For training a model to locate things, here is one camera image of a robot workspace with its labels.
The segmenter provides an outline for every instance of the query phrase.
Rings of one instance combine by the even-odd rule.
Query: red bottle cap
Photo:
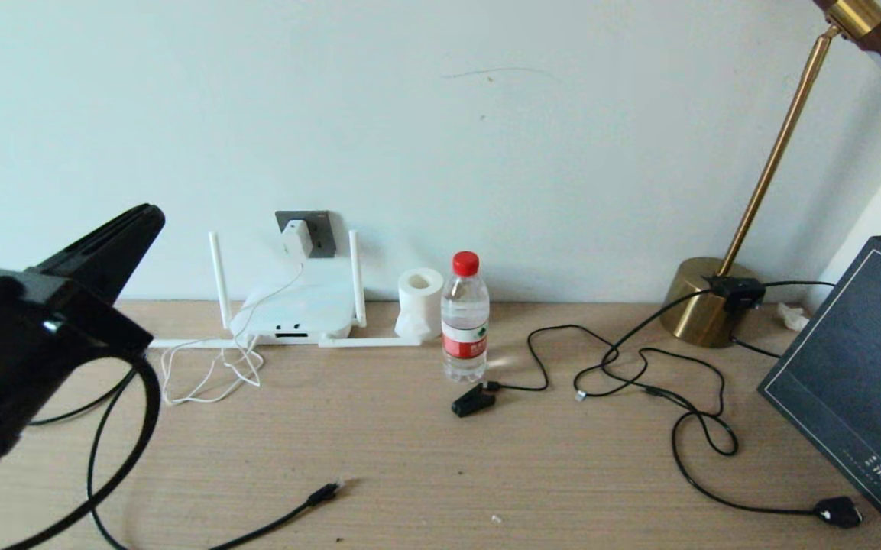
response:
[[[454,254],[454,273],[461,277],[478,275],[480,265],[481,260],[478,259],[478,255],[471,251],[460,251],[460,253]]]

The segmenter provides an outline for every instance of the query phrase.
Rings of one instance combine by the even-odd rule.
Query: desk surface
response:
[[[213,302],[118,305],[158,338],[223,335]],[[617,338],[654,307],[496,304],[492,378],[539,382],[525,348],[534,328],[580,323]],[[396,304],[370,304],[370,328],[360,334],[386,335],[396,312]],[[744,325],[743,336],[772,349],[792,340],[792,333],[760,311]],[[465,419],[455,417],[450,404],[468,386],[444,379],[437,341],[421,348],[265,348],[260,389],[242,387],[220,403],[162,407],[141,462],[100,510],[109,529],[131,547],[199,548],[256,529],[345,476],[352,482],[336,501],[245,547],[881,548],[881,516],[756,393],[771,359],[741,348],[694,348],[658,326],[625,349],[656,345],[698,356],[724,372],[724,418],[740,436],[741,450],[721,457],[705,445],[696,422],[685,427],[682,453],[703,484],[736,501],[779,507],[850,495],[866,517],[859,529],[710,501],[685,482],[671,456],[670,431],[680,409],[632,390],[577,403],[572,377],[598,361],[600,345],[576,331],[541,335],[536,345],[549,367],[551,389],[503,390],[494,408]],[[198,383],[213,355],[179,354],[176,391]],[[157,356],[151,352],[156,365]],[[617,364],[630,372],[639,361],[625,352]],[[711,408],[715,380],[704,370],[656,357],[645,380]],[[111,362],[80,369],[41,414],[86,403],[123,372]],[[585,380],[592,389],[605,384],[597,375]],[[132,445],[141,396],[140,383],[133,383],[112,414],[99,480]],[[99,418],[95,411],[30,428],[1,462],[0,547],[80,502]],[[105,543],[84,519],[46,546]]]

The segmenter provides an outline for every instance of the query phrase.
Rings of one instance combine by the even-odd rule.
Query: power outlet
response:
[[[335,250],[338,248],[335,247],[335,234],[332,233],[328,210],[278,210],[274,215],[282,232],[290,220],[301,219],[307,223],[312,245],[308,257],[335,257]]]

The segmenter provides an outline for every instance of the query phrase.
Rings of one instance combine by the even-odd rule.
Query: water bottle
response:
[[[455,382],[478,382],[488,367],[488,286],[478,275],[480,261],[471,251],[454,254],[454,273],[440,299],[443,368]]]

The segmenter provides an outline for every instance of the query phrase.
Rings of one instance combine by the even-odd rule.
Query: white cord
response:
[[[193,403],[216,403],[216,401],[223,400],[224,398],[229,396],[230,393],[233,393],[233,391],[237,389],[237,387],[239,387],[241,383],[245,382],[249,383],[251,386],[259,387],[260,373],[257,372],[257,369],[262,367],[265,361],[264,358],[259,355],[259,353],[254,351],[257,338],[252,338],[252,340],[249,342],[249,345],[247,347],[244,347],[244,345],[240,344],[240,337],[242,334],[244,334],[244,331],[247,330],[247,327],[251,324],[251,320],[254,319],[254,314],[256,313],[257,307],[261,303],[266,302],[266,300],[272,299],[272,297],[278,295],[278,293],[282,293],[288,286],[293,285],[294,282],[297,281],[297,278],[300,277],[301,273],[303,272],[304,264],[301,264],[298,266],[297,274],[294,275],[294,278],[291,279],[289,283],[281,286],[278,290],[269,293],[269,295],[263,296],[262,299],[256,300],[253,306],[249,306],[251,312],[248,313],[247,321],[244,323],[244,327],[240,328],[240,331],[237,334],[233,335],[233,345],[235,348],[238,349],[238,351],[240,351],[240,358],[236,362],[231,363],[226,358],[226,349],[220,348],[219,353],[217,353],[217,355],[212,359],[212,363],[210,363],[209,365],[209,372],[206,372],[206,375],[202,377],[202,382],[199,382],[199,384],[197,384],[196,387],[194,387],[193,390],[190,391],[185,397],[169,396],[168,383],[169,380],[171,380],[172,378],[172,362],[174,362],[175,360],[175,353],[178,352],[179,349],[192,347],[192,345],[196,345],[204,341],[210,341],[213,340],[213,338],[200,338],[199,340],[185,341],[182,342],[182,344],[175,345],[175,347],[168,349],[168,351],[162,353],[160,359],[161,373],[162,375],[164,375],[164,382],[162,383],[161,387],[162,400],[164,400],[165,403],[169,405],[177,405],[179,403],[185,403],[186,401],[193,401]],[[242,309],[238,311],[237,314],[242,313],[242,311],[245,311],[246,309],[247,306],[242,307]],[[233,380],[233,383],[231,383],[230,386],[223,391],[223,393],[220,393],[219,396],[211,398],[196,397],[196,394],[199,393],[199,390],[201,390],[202,387],[205,386],[206,382],[209,382],[209,378],[212,376],[212,373],[216,369],[216,365],[219,362],[222,362],[224,366],[229,367],[230,370],[233,371],[233,374],[237,377],[237,379]],[[240,368],[238,368],[238,365],[240,365],[240,363],[242,362],[247,362],[247,365],[249,366],[249,368],[251,368],[251,376],[245,376],[244,373],[241,372]]]

